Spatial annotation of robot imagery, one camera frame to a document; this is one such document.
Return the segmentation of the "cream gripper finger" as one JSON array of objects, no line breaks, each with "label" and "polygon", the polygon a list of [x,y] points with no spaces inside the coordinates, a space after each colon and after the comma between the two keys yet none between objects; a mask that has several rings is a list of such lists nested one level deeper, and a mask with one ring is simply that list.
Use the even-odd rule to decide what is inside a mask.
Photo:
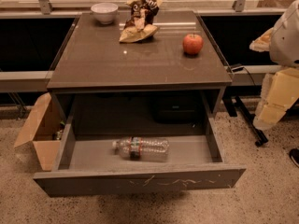
[{"label": "cream gripper finger", "polygon": [[270,47],[272,32],[272,28],[265,31],[261,36],[259,36],[250,43],[249,48],[253,51],[258,52],[268,51]]},{"label": "cream gripper finger", "polygon": [[259,130],[275,126],[299,99],[299,70],[287,68],[263,79],[261,101],[258,103],[253,125]]}]

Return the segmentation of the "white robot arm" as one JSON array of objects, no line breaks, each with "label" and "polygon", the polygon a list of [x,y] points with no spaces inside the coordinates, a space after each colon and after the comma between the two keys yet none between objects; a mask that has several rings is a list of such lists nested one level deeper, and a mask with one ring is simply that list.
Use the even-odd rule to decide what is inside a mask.
[{"label": "white robot arm", "polygon": [[263,79],[261,101],[253,125],[259,130],[275,126],[299,99],[299,1],[295,0],[275,25],[251,42],[254,51],[268,51],[282,68]]}]

